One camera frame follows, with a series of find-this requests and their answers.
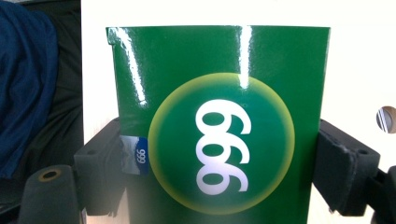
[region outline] bolt hole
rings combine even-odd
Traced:
[[[363,150],[363,149],[359,149],[359,150],[358,150],[358,153],[361,154],[361,155],[367,155],[367,154],[369,154],[366,150]]]
[[[49,181],[57,178],[60,174],[61,174],[61,170],[59,170],[59,169],[51,169],[51,170],[48,170],[47,172],[41,174],[38,177],[38,180],[40,182],[49,182]]]
[[[376,123],[384,133],[396,133],[396,109],[383,106],[376,113]]]
[[[44,179],[48,179],[48,178],[56,176],[57,174],[58,173],[56,173],[56,171],[49,171],[49,172],[47,172],[46,174],[43,175],[43,178]]]

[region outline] blue sticker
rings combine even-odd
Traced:
[[[147,138],[139,137],[134,150],[134,158],[136,159],[136,164],[141,175],[146,175],[149,173],[148,145]]]
[[[149,173],[148,139],[144,137],[122,135],[122,171],[131,175]]]

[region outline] circular logo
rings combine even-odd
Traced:
[[[161,186],[195,211],[225,215],[268,197],[289,169],[294,127],[282,99],[253,77],[217,73],[173,91],[149,128]]]

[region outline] green circle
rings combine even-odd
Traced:
[[[240,138],[249,151],[248,163],[240,162],[242,154],[235,147],[226,161],[246,175],[246,191],[239,191],[241,182],[232,175],[228,188],[220,194],[205,194],[197,185],[197,173],[204,164],[195,151],[203,136],[196,126],[195,115],[202,104],[217,99],[239,105],[251,122],[251,131],[241,134],[244,123],[232,116],[227,131]],[[208,125],[218,125],[224,117],[210,113],[203,120]],[[280,184],[294,151],[294,127],[286,105],[266,84],[253,77],[216,73],[190,80],[163,101],[149,128],[148,148],[153,173],[172,198],[198,212],[232,214],[260,203]],[[217,156],[222,148],[213,144],[203,151]],[[224,181],[215,172],[203,180],[209,184]]]

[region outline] glossy green surface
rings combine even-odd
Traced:
[[[306,222],[328,28],[135,27],[108,28],[107,35],[121,134],[148,137],[153,168],[130,176],[132,223]],[[248,188],[238,191],[243,181],[231,175],[224,191],[207,195],[197,188],[205,163],[196,147],[205,134],[196,113],[216,99],[234,102],[251,121],[241,133],[246,124],[232,115],[223,130],[246,144],[249,160],[242,163],[232,147],[220,162],[240,169]],[[221,113],[203,120],[225,123]],[[212,144],[203,152],[214,158],[225,150]],[[226,182],[217,172],[204,182]]]

